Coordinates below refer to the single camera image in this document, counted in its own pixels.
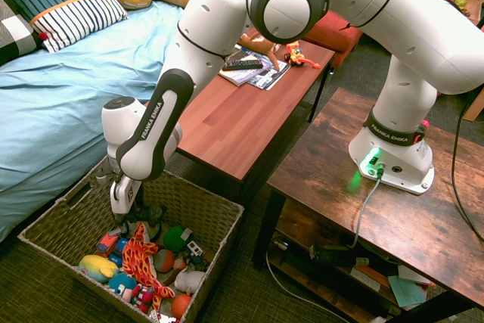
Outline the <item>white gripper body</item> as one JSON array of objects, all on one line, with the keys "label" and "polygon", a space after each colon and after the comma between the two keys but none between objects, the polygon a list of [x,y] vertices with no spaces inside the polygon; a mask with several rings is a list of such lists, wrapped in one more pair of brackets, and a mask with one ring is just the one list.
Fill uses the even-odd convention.
[{"label": "white gripper body", "polygon": [[126,215],[141,187],[142,182],[121,175],[110,187],[110,205],[112,212],[117,215]]}]

